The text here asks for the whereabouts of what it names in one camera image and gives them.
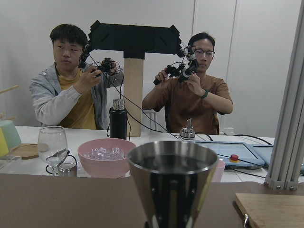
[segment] metal jigger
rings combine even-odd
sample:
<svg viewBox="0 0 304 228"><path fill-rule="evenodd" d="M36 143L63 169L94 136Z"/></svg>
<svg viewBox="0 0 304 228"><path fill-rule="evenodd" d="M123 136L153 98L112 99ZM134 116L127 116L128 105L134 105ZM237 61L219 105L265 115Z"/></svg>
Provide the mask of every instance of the metal jigger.
<svg viewBox="0 0 304 228"><path fill-rule="evenodd" d="M127 160L149 228L192 228L205 199L218 156L181 141L150 142Z"/></svg>

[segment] gray jacket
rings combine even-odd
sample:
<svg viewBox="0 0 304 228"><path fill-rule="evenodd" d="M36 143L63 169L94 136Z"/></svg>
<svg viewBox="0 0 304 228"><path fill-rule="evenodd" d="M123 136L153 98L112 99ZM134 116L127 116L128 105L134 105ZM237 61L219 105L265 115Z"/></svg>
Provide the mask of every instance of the gray jacket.
<svg viewBox="0 0 304 228"><path fill-rule="evenodd" d="M110 76L107 73L102 74L100 83L91 89L97 129L104 130L108 127L106 89L113 85L119 86L123 81L123 68L117 69L117 72L114 76ZM33 78L29 90L32 93L36 118L42 123L42 126L59 125L81 96L73 86L61 91L55 64Z"/></svg>

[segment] yellow t-shirt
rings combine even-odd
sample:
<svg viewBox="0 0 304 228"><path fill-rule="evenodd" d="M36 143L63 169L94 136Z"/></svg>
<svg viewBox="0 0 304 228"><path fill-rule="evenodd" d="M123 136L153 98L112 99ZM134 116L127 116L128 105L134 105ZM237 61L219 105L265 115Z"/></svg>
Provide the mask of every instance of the yellow t-shirt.
<svg viewBox="0 0 304 228"><path fill-rule="evenodd" d="M58 76L61 90L68 89L71 85L78 81L80 76L80 69L78 70L76 77L72 80ZM96 129L94 102L90 90L86 91L80 96L76 105L59 125L64 128Z"/></svg>

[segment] wristwatch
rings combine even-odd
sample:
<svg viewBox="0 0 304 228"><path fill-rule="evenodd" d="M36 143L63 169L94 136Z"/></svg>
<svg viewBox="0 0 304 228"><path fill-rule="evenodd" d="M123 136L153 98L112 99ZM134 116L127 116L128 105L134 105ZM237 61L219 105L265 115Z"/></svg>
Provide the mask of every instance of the wristwatch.
<svg viewBox="0 0 304 228"><path fill-rule="evenodd" d="M207 97L209 91L207 89L204 89L205 90L205 94L203 96L201 96L201 99L204 99Z"/></svg>

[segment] water bottle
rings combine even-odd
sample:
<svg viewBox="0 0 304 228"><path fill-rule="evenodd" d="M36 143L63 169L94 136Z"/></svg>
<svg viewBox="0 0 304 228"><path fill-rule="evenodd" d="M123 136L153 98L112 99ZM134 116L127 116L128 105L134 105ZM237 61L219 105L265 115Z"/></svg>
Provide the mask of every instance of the water bottle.
<svg viewBox="0 0 304 228"><path fill-rule="evenodd" d="M187 127L181 129L179 140L189 143L195 143L195 131L191 125L191 119L187 120Z"/></svg>
<svg viewBox="0 0 304 228"><path fill-rule="evenodd" d="M124 100L113 100L110 108L110 138L127 139L127 110Z"/></svg>

